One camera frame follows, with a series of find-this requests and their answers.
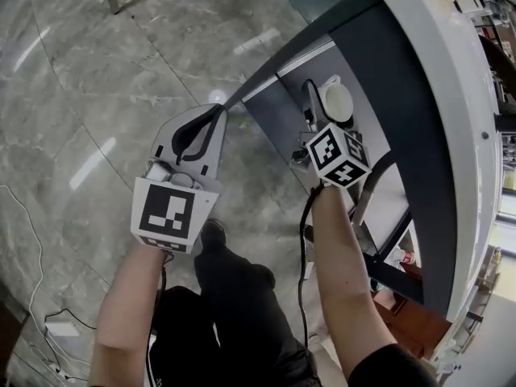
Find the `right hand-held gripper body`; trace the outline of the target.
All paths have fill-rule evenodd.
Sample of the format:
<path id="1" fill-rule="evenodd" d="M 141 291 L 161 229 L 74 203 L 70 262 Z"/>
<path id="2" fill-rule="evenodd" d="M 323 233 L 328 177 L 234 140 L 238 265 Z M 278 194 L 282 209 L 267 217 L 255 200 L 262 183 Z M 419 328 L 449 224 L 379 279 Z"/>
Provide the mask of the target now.
<path id="1" fill-rule="evenodd" d="M 320 131 L 301 131 L 298 142 L 291 155 L 293 169 L 307 172 L 312 165 L 321 180 L 339 188 L 349 188 L 371 173 L 364 145 L 334 123 Z"/>

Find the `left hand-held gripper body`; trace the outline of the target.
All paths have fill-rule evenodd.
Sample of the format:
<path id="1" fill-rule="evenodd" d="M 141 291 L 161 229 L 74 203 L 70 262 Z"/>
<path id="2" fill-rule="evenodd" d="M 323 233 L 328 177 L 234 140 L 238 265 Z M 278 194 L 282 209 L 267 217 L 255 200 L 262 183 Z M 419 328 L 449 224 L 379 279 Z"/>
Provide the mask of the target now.
<path id="1" fill-rule="evenodd" d="M 135 179 L 131 233 L 142 245 L 190 254 L 221 194 L 221 183 L 163 160 Z"/>

